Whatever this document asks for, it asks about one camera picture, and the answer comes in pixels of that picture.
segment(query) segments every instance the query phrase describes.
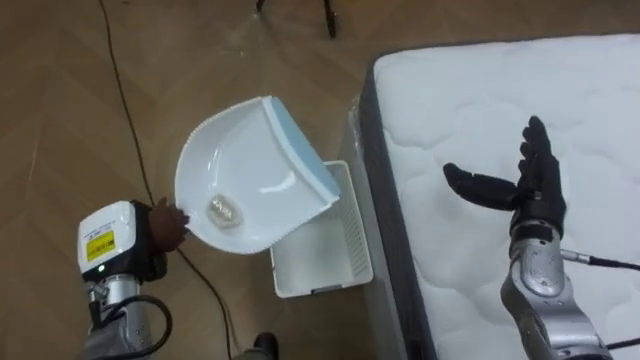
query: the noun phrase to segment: white plastic bin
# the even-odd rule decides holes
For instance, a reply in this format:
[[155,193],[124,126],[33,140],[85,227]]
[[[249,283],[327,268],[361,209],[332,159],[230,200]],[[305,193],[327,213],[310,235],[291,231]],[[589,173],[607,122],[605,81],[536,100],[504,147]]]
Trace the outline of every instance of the white plastic bin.
[[271,247],[276,294],[281,298],[342,289],[373,279],[349,167],[344,161],[325,165],[340,185],[342,197]]

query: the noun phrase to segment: black cable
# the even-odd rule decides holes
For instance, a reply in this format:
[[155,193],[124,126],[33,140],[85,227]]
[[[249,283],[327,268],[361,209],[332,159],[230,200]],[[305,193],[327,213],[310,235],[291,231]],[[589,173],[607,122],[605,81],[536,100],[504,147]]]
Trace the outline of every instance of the black cable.
[[617,350],[617,349],[624,349],[624,348],[638,346],[638,345],[640,345],[640,338],[633,339],[633,340],[619,341],[617,343],[609,344],[607,345],[607,349]]
[[589,258],[589,265],[640,271],[640,265],[626,263],[626,262],[617,261],[617,260],[604,259],[604,258],[599,258],[595,256],[591,256]]
[[[629,269],[629,270],[640,271],[640,265],[637,265],[637,264],[599,258],[596,256],[591,256],[588,254],[583,254],[577,251],[566,250],[566,249],[562,249],[560,253],[564,260],[576,262],[579,264],[584,264],[589,266],[600,266],[600,267],[607,267],[607,268],[614,268],[614,269]],[[622,348],[627,348],[627,347],[637,346],[637,345],[640,345],[640,338],[619,341],[613,344],[609,344],[607,345],[607,349],[616,350],[616,349],[622,349]]]
[[122,311],[122,309],[136,302],[155,305],[158,309],[160,309],[160,311],[162,312],[162,315],[164,315],[166,325],[160,339],[155,344],[143,350],[132,351],[126,354],[101,356],[93,360],[129,360],[129,359],[143,358],[145,356],[149,356],[155,353],[156,351],[158,351],[162,346],[164,346],[167,340],[169,340],[169,336],[171,336],[171,332],[173,331],[173,317],[171,316],[171,311],[169,311],[169,308],[167,307],[167,305],[165,305],[165,303],[163,303],[160,299],[155,298],[153,296],[149,296],[149,295],[136,295],[136,296],[131,296],[122,300],[109,311],[107,316],[101,322],[101,326],[104,327],[109,323],[111,323],[112,321],[115,321],[116,319],[118,319],[119,316],[121,315],[120,311]]
[[[142,174],[142,181],[144,182],[144,187],[145,190],[147,191],[147,195],[149,196],[149,201],[151,202],[151,205],[155,205],[155,201],[153,200],[153,193],[151,192],[151,187],[149,186],[149,180],[147,179],[147,172],[145,170],[145,166],[144,166],[144,159],[142,157],[142,150],[140,148],[140,142],[138,141],[138,133],[136,132],[136,128],[133,124],[133,119],[131,117],[131,112],[129,111],[129,105],[127,104],[127,99],[124,95],[124,89],[122,87],[122,80],[120,79],[120,71],[118,70],[118,63],[116,61],[116,57],[114,54],[114,50],[113,50],[113,43],[111,40],[111,26],[109,23],[109,16],[107,14],[107,9],[104,6],[104,1],[103,0],[98,0],[98,2],[100,3],[100,8],[102,9],[102,15],[104,16],[104,22],[105,22],[105,26],[106,26],[106,30],[107,30],[107,44],[109,47],[109,56],[111,57],[111,64],[113,65],[113,72],[115,74],[116,77],[116,83],[118,84],[118,92],[120,93],[120,100],[122,101],[122,107],[124,108],[124,112],[125,115],[127,117],[127,122],[129,123],[129,129],[131,130],[131,136],[133,137],[133,142],[135,144],[135,148],[136,148],[136,154],[138,156],[138,164],[140,165],[140,173]],[[204,274],[202,274],[202,272],[193,264],[193,262],[187,257],[187,255],[182,252],[182,250],[177,249],[178,250],[178,254],[180,255],[180,257],[182,257],[182,259],[187,263],[187,265],[191,268],[191,270],[193,270],[193,272],[196,273],[196,275],[200,278],[200,280],[202,280],[202,282],[204,282],[204,284],[206,285],[206,287],[213,293],[213,295],[215,296],[216,300],[218,301],[219,305],[220,305],[220,309],[222,310],[222,318],[224,320],[224,330],[225,330],[225,340],[226,340],[226,346],[227,346],[227,357],[229,359],[232,358],[231,356],[231,335],[230,335],[230,329],[229,329],[229,322],[230,319],[228,319],[229,315],[227,314],[227,309],[224,305],[224,301],[222,300],[222,296],[220,296],[220,293],[216,290],[216,288],[211,284],[211,282],[209,281],[209,279],[206,278],[206,276],[204,276]]]
[[216,297],[216,300],[218,300],[218,303],[220,304],[220,309],[222,310],[222,319],[224,320],[224,337],[225,337],[226,346],[227,346],[227,357],[229,358],[229,360],[231,360],[231,358],[232,358],[232,356],[231,356],[231,335],[229,333],[229,331],[230,331],[230,329],[229,329],[229,319],[227,318],[227,316],[229,316],[229,315],[227,314],[227,309],[225,308],[224,302],[222,301],[222,296],[220,296],[220,293],[218,292],[218,290],[216,290],[215,287],[213,287],[213,285],[211,284],[209,279],[207,279],[204,276],[204,274],[202,274],[202,272],[200,272],[200,270],[193,264],[193,262],[191,262],[191,260],[187,257],[187,255],[185,255],[182,252],[182,250],[178,249],[178,254],[180,254],[180,256],[182,257],[184,262],[186,262],[187,265],[189,265],[191,270],[193,270],[193,272],[195,272],[196,275],[198,275],[200,280],[202,280],[202,282],[204,282],[204,284],[207,286],[207,288],[209,288],[209,290],[211,290],[213,295]]
[[147,179],[147,171],[145,170],[144,160],[142,159],[142,151],[140,150],[138,133],[136,132],[135,126],[133,126],[133,120],[131,118],[131,112],[129,111],[129,105],[127,104],[127,99],[124,96],[124,89],[122,88],[122,80],[120,79],[120,71],[118,70],[118,63],[116,61],[116,56],[114,55],[114,51],[113,51],[113,43],[111,42],[111,25],[109,22],[109,16],[107,15],[107,9],[104,6],[104,1],[98,0],[98,2],[100,3],[100,8],[102,9],[102,15],[104,16],[104,23],[107,29],[107,45],[109,46],[109,56],[111,57],[111,64],[113,65],[113,73],[116,76],[116,83],[118,84],[118,93],[120,94],[122,107],[124,108],[124,113],[127,116],[129,128],[131,129],[133,142],[136,145],[136,153],[138,155],[138,163],[140,164],[140,173],[142,174],[142,181],[144,182],[144,187],[147,190],[147,195],[149,196],[149,200],[151,201],[151,205],[153,206],[155,202],[153,201],[153,194],[151,193],[151,188],[149,187],[149,180]]

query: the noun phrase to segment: yellow label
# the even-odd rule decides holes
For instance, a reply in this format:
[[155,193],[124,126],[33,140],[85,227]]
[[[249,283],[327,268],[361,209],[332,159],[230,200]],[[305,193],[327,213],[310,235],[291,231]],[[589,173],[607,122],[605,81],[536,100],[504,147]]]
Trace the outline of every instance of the yellow label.
[[115,248],[116,239],[113,236],[113,230],[107,231],[87,243],[87,261],[102,256]]

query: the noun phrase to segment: floor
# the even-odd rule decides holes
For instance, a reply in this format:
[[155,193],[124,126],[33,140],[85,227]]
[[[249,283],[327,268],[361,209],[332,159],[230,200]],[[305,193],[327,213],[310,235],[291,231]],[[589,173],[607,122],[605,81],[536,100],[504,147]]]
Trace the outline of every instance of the floor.
[[[335,41],[320,0],[269,0],[262,19],[252,0],[105,2],[156,196],[171,196],[189,132],[256,95],[281,97],[317,151],[335,157],[382,51],[640,30],[638,0],[335,0]],[[115,200],[145,200],[97,0],[0,0],[0,79],[0,358],[73,358],[89,320],[78,221]],[[195,239],[183,249],[226,300],[234,353],[272,330],[283,359],[373,357],[359,289],[283,301],[268,254],[229,255]],[[224,358],[221,312],[180,258],[144,291],[174,313],[158,359]]]

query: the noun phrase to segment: white mattress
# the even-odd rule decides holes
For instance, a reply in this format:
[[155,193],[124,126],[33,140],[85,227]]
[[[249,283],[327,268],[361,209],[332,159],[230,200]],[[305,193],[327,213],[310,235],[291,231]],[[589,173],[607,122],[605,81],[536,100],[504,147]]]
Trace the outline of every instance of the white mattress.
[[[442,166],[517,180],[531,115],[561,164],[562,247],[640,263],[640,36],[411,50],[381,57],[374,71],[439,360],[526,358],[499,296],[511,214],[458,198]],[[605,342],[640,337],[640,273],[566,268]],[[640,348],[613,355],[635,360]]]

